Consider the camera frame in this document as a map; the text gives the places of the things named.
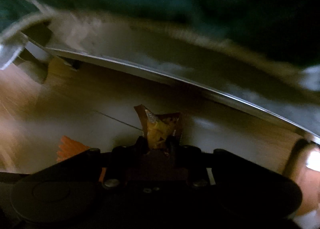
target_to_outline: brown wrapper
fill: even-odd
[[[180,140],[182,134],[181,114],[154,114],[142,104],[134,108],[139,116],[143,136],[148,141],[150,149],[165,149],[168,136]]]

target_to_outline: wooden surface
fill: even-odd
[[[133,144],[141,135],[139,104],[156,114],[182,112],[182,144],[223,148],[279,173],[300,138],[180,87],[87,63],[73,71],[58,58],[43,85],[10,65],[0,72],[0,92],[1,167],[18,172],[53,165],[63,135],[103,152]]]

